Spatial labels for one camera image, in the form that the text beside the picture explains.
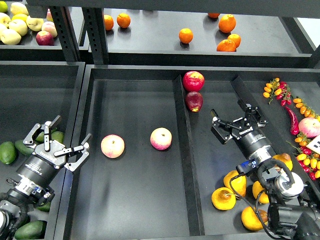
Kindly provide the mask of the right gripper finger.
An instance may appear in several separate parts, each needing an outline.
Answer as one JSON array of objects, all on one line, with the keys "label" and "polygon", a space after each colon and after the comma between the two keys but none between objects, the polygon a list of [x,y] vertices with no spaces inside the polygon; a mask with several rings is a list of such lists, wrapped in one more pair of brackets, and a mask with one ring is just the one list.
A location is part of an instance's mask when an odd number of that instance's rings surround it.
[{"label": "right gripper finger", "polygon": [[244,111],[244,117],[239,121],[241,130],[257,130],[268,124],[267,118],[261,113],[258,106],[252,106],[250,103],[245,103],[243,100],[237,101],[240,108]]},{"label": "right gripper finger", "polygon": [[239,140],[240,126],[233,122],[221,120],[214,109],[210,110],[212,116],[211,132],[221,144],[226,144],[229,140]]}]

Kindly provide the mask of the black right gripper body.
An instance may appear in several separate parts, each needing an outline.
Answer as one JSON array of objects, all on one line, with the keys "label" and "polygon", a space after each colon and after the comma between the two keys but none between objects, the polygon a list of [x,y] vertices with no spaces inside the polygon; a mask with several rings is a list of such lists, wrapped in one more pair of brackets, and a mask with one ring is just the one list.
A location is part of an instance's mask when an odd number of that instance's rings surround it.
[{"label": "black right gripper body", "polygon": [[241,117],[232,122],[239,129],[235,129],[234,141],[247,160],[267,160],[271,158],[269,150],[271,142],[261,128],[268,122],[256,122],[248,117]]}]

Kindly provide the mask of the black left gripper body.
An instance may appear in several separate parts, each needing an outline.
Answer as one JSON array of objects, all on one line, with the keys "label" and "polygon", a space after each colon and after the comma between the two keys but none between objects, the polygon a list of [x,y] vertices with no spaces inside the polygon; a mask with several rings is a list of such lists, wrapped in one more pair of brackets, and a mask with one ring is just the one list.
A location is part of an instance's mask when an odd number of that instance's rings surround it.
[{"label": "black left gripper body", "polygon": [[57,140],[50,142],[49,151],[45,151],[43,143],[39,144],[34,149],[35,154],[31,154],[16,172],[22,178],[46,188],[67,162],[66,155],[55,156],[55,153],[66,149],[66,146]]}]

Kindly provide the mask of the yellow pear under arm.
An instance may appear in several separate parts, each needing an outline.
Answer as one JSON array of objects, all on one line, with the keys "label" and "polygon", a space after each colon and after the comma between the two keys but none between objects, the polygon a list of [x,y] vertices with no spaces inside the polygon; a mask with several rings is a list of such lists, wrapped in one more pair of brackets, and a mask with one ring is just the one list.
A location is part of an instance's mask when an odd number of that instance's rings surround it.
[{"label": "yellow pear under arm", "polygon": [[269,203],[269,198],[268,195],[265,193],[265,189],[262,187],[259,181],[255,181],[252,185],[252,194],[255,199],[258,198],[259,193],[261,193],[259,197],[259,203],[261,204],[268,204]]}]

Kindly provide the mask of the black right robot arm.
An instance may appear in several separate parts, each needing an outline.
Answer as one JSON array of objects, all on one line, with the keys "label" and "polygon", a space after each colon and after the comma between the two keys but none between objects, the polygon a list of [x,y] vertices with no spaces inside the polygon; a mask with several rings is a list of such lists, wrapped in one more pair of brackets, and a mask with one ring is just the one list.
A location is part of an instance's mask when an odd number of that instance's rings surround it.
[{"label": "black right robot arm", "polygon": [[320,238],[320,213],[311,197],[308,185],[300,176],[290,171],[286,164],[272,157],[272,144],[261,130],[268,122],[260,108],[238,101],[244,117],[233,121],[222,120],[212,109],[211,131],[226,144],[234,140],[246,161],[236,166],[232,181],[243,177],[255,177],[267,194],[268,224],[264,231],[275,240],[318,240]]}]

